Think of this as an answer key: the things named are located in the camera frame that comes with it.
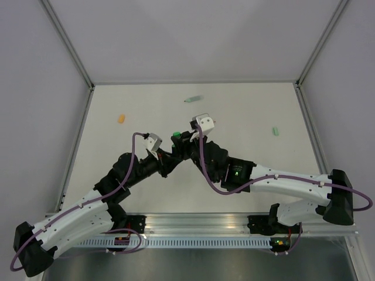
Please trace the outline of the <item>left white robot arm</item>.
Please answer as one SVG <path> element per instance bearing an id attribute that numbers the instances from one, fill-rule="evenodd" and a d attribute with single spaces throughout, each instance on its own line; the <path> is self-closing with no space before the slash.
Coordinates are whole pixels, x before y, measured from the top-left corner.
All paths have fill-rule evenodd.
<path id="1" fill-rule="evenodd" d="M 120 202 L 130 195 L 130 188 L 154 173 L 166 177 L 181 161 L 175 151 L 162 149 L 144 159 L 134 152 L 121 155 L 79 201 L 33 225 L 25 221 L 16 227 L 11 271 L 37 276 L 75 244 L 99 233 L 123 232 L 127 214 Z"/>

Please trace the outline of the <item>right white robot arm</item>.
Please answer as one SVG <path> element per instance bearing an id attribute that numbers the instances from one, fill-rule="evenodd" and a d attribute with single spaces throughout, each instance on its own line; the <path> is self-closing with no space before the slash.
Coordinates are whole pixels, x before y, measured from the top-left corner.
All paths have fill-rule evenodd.
<path id="1" fill-rule="evenodd" d="M 231 157 L 216 143 L 192 138 L 190 132 L 174 133 L 171 140 L 172 153 L 190 159 L 208 183 L 220 185 L 221 194 L 268 192 L 296 197 L 296 202 L 270 207 L 267 225 L 273 232 L 318 218 L 334 225 L 354 224 L 352 185 L 343 170 L 318 176 L 287 173 Z"/>

